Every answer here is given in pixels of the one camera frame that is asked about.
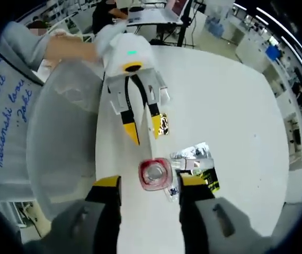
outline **floor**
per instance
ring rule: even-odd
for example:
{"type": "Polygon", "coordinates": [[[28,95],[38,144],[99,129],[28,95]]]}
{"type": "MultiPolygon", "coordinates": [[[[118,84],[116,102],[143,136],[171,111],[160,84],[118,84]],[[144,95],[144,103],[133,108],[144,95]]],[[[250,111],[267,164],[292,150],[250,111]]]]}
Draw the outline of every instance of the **floor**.
{"type": "MultiPolygon", "coordinates": [[[[211,52],[217,55],[221,55],[223,57],[238,61],[238,58],[235,54],[236,45],[229,43],[222,39],[217,39],[205,29],[202,30],[201,36],[197,42],[197,46],[195,47],[197,50],[202,50],[206,52],[211,52]]],[[[91,188],[91,182],[88,178],[83,178],[82,182],[79,184],[79,189],[74,198],[85,197],[88,190],[91,188]]],[[[35,223],[35,227],[39,231],[39,234],[43,237],[46,235],[51,229],[51,222],[48,221],[41,208],[39,207],[37,202],[33,202],[33,207],[28,209],[29,216],[35,223]]]]}

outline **wire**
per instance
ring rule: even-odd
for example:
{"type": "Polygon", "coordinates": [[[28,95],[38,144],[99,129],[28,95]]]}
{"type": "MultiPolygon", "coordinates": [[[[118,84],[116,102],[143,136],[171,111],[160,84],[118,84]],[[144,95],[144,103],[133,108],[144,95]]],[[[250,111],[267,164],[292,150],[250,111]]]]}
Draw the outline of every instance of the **wire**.
{"type": "Polygon", "coordinates": [[[196,29],[196,25],[197,25],[196,15],[193,16],[193,20],[194,20],[194,26],[193,26],[193,29],[191,32],[192,48],[194,48],[193,33],[194,33],[194,30],[196,29]]]}
{"type": "MultiPolygon", "coordinates": [[[[195,2],[193,8],[195,8],[195,7],[197,6],[197,4],[199,4],[199,6],[203,5],[203,2],[204,2],[204,0],[202,0],[201,3],[195,2]]],[[[194,31],[195,31],[195,29],[196,29],[196,25],[197,25],[196,15],[197,15],[199,6],[197,7],[197,9],[196,9],[196,11],[195,11],[195,13],[194,13],[194,15],[193,15],[193,18],[192,18],[192,20],[191,20],[191,23],[190,23],[190,25],[191,25],[192,22],[194,21],[194,27],[193,27],[193,30],[192,30],[192,32],[191,32],[192,48],[195,47],[195,46],[194,46],[194,41],[193,41],[193,33],[194,33],[194,31]]]]}
{"type": "Polygon", "coordinates": [[[167,38],[169,38],[175,31],[176,31],[176,29],[174,29],[171,33],[169,33],[169,34],[165,37],[165,39],[164,39],[163,41],[165,42],[165,40],[166,40],[167,38]]]}
{"type": "Polygon", "coordinates": [[[177,42],[167,42],[166,44],[177,45],[177,42]]]}
{"type": "Polygon", "coordinates": [[[137,27],[135,34],[137,34],[139,32],[140,28],[141,28],[141,25],[137,27]]]}

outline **person's hand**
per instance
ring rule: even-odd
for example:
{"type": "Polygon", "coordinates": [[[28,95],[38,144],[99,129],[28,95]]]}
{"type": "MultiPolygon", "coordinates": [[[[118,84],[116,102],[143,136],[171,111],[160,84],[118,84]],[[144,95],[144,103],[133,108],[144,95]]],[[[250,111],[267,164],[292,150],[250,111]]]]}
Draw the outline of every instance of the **person's hand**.
{"type": "Polygon", "coordinates": [[[117,22],[115,25],[106,25],[100,30],[94,39],[97,55],[103,57],[110,45],[110,41],[118,34],[123,33],[127,27],[127,21],[117,22]]]}
{"type": "Polygon", "coordinates": [[[51,32],[51,35],[58,37],[60,39],[83,41],[82,38],[80,38],[76,35],[72,35],[72,34],[66,32],[64,29],[55,29],[51,32]]]}
{"type": "Polygon", "coordinates": [[[58,60],[45,60],[43,66],[49,68],[50,71],[52,72],[60,62],[61,62],[61,60],[59,60],[59,61],[58,60]]]}

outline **desk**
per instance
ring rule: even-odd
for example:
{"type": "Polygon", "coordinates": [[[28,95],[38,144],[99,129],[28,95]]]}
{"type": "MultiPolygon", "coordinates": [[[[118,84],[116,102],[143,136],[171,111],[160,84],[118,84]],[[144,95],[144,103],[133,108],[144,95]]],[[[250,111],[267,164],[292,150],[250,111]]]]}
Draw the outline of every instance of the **desk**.
{"type": "MultiPolygon", "coordinates": [[[[170,135],[158,138],[154,155],[169,157],[171,152],[206,142],[220,183],[216,196],[245,213],[257,233],[271,235],[285,200],[289,152],[268,82],[257,71],[211,53],[153,49],[172,98],[168,106],[159,108],[168,114],[170,135]]],[[[143,124],[137,91],[129,86],[135,120],[143,124]]],[[[118,252],[184,253],[178,203],[169,203],[163,191],[142,189],[138,164],[149,151],[125,134],[105,85],[97,122],[97,179],[122,176],[118,252]]]]}
{"type": "Polygon", "coordinates": [[[140,12],[134,12],[133,14],[140,17],[140,20],[134,20],[128,23],[128,26],[138,26],[138,25],[157,25],[157,24],[175,24],[182,25],[181,20],[170,19],[161,14],[161,8],[148,8],[140,12]]]}
{"type": "MultiPolygon", "coordinates": [[[[190,17],[191,18],[196,13],[196,10],[197,9],[195,9],[193,7],[190,8],[190,17]]],[[[197,46],[197,44],[199,42],[199,38],[202,34],[202,30],[204,29],[205,20],[206,20],[205,14],[203,14],[201,12],[196,13],[195,19],[192,20],[191,25],[189,25],[185,31],[184,44],[197,46]]],[[[164,42],[165,43],[177,43],[176,39],[173,38],[172,36],[168,37],[164,42]]]]}

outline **plastic container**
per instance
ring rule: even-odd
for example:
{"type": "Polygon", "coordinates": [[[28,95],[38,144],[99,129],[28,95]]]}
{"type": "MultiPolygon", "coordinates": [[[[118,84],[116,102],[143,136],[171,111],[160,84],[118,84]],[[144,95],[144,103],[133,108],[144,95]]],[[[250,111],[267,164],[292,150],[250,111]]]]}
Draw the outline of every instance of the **plastic container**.
{"type": "Polygon", "coordinates": [[[81,177],[95,174],[101,88],[101,79],[87,65],[63,61],[35,103],[26,160],[34,197],[49,220],[82,198],[75,195],[81,177]]]}
{"type": "Polygon", "coordinates": [[[171,159],[171,167],[182,170],[209,169],[214,167],[214,160],[212,158],[171,159]]]}
{"type": "Polygon", "coordinates": [[[164,158],[144,160],[139,164],[139,180],[146,191],[164,189],[172,179],[171,165],[164,158]]]}
{"type": "Polygon", "coordinates": [[[167,197],[167,200],[170,202],[175,202],[179,199],[179,188],[174,184],[170,185],[169,187],[166,187],[164,189],[164,193],[167,197]]]}

